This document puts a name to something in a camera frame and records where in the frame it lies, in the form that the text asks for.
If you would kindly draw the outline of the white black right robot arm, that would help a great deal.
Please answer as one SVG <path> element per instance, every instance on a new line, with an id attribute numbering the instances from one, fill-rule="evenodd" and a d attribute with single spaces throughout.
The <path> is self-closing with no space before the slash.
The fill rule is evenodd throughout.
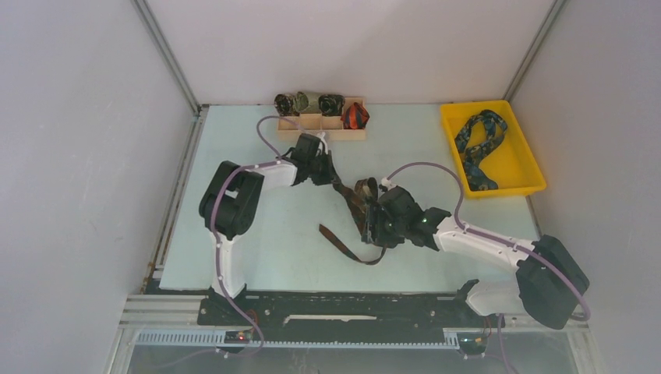
<path id="1" fill-rule="evenodd" d="M 369 203 L 364 242 L 393 248 L 405 242 L 482 261 L 511 274 L 511 280 L 470 280 L 453 305 L 454 318 L 472 326 L 484 316 L 526 314 L 537 323 L 562 330 L 584 302 L 589 279 L 563 243 L 543 235 L 530 241 L 499 235 L 461 221 L 454 213 L 426 210 L 401 187 Z"/>

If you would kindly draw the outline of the brown green patterned tie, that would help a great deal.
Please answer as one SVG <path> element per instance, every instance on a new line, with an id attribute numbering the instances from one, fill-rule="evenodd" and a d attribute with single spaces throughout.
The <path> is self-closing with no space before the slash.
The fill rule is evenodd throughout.
<path id="1" fill-rule="evenodd" d="M 368 212 L 370 204 L 376 201 L 378 197 L 376 179 L 373 177 L 359 179 L 355 185 L 350 188 L 346 186 L 339 175 L 334 175 L 331 179 L 333 189 L 338 192 L 345 200 L 349 208 L 352 219 L 358 232 L 363 238 L 368 234 Z M 339 252 L 344 254 L 349 259 L 367 266 L 377 265 L 384 257 L 387 248 L 381 247 L 380 254 L 377 258 L 372 260 L 360 259 L 349 247 L 347 247 L 341 239 L 339 239 L 330 229 L 326 226 L 319 224 L 319 233 L 325 237 Z"/>

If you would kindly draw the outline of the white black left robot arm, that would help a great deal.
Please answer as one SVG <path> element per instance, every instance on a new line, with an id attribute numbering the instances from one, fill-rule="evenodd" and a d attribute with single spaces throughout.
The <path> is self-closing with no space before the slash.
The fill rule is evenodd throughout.
<path id="1" fill-rule="evenodd" d="M 243 321 L 246 303 L 236 296 L 245 288 L 240 253 L 233 247 L 251 228 L 260 197 L 271 189 L 293 187 L 312 179 L 331 183 L 331 152 L 325 132 L 304 132 L 296 145 L 274 161 L 240 166 L 222 162 L 200 200 L 199 215 L 214 243 L 214 280 L 211 287 L 224 297 L 216 313 L 227 324 Z"/>

